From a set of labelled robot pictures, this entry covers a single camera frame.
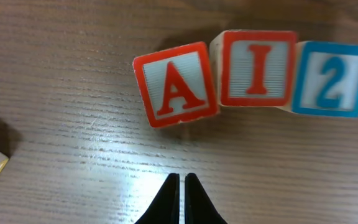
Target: blue border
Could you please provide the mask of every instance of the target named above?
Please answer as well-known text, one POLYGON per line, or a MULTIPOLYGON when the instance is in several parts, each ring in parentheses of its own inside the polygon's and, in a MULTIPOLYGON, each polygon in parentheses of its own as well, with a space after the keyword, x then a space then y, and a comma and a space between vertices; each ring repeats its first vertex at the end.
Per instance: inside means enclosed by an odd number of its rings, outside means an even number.
POLYGON ((321 115, 321 116, 343 116, 348 118, 358 117, 358 93, 357 99, 352 111, 336 111, 316 108, 301 107, 301 99, 305 82, 305 75, 308 68, 310 53, 322 52, 341 55, 358 55, 358 45, 346 45, 330 42, 307 42, 303 48, 299 69, 296 74, 297 81, 292 101, 292 111, 299 114, 321 115))

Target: wooden table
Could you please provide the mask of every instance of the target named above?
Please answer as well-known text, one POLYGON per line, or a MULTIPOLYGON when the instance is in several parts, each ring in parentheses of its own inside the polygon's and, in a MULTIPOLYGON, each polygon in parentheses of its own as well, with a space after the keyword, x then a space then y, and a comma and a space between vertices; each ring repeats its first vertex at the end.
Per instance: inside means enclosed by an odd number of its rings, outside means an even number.
POLYGON ((182 190, 197 173, 229 224, 358 223, 358 119, 149 126, 134 57, 224 29, 358 44, 358 1, 0 0, 0 223, 134 223, 170 172, 182 190))

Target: red border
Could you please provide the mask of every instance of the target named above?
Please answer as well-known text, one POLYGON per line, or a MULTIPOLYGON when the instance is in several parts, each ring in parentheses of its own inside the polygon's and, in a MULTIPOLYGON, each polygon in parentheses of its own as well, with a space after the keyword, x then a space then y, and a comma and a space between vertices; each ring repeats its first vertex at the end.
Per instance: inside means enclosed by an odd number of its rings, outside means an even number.
POLYGON ((292 92, 297 34, 291 31, 228 31, 223 34, 221 104, 224 106, 283 106, 292 92), (288 43, 287 75, 283 98, 233 98, 229 96, 231 45, 238 40, 284 41, 288 43))
POLYGON ((216 95, 212 81, 211 67, 209 65, 207 46, 204 42, 188 44, 181 47, 175 47, 161 52, 137 57, 134 59, 133 66, 135 70, 137 84, 140 89, 140 94, 142 95, 146 114, 151 127, 162 128, 168 125, 177 124, 180 122, 193 121, 204 116, 212 116, 219 113, 219 107, 216 101, 216 95), (200 57, 201 69, 203 71, 205 90, 209 107, 188 113, 177 114, 168 118, 156 119, 156 117, 154 116, 149 91, 147 89, 143 65, 192 52, 198 52, 198 55, 200 57))

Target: red block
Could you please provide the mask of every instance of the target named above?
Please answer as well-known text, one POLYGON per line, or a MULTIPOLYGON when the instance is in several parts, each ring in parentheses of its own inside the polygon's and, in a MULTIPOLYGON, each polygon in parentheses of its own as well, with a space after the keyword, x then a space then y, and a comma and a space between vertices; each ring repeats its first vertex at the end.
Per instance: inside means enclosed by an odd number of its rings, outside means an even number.
POLYGON ((205 43, 143 55, 133 66, 152 127, 219 113, 205 43))
POLYGON ((223 106, 283 106, 291 97, 296 34, 227 30, 210 45, 223 106))

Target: blue block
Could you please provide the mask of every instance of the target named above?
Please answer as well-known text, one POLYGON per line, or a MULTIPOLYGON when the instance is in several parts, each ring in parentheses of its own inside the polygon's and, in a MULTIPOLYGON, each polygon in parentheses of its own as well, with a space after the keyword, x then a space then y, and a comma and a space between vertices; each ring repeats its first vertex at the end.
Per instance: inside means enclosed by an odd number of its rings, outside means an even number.
POLYGON ((358 117, 358 45, 306 42, 299 57, 291 110, 358 117))

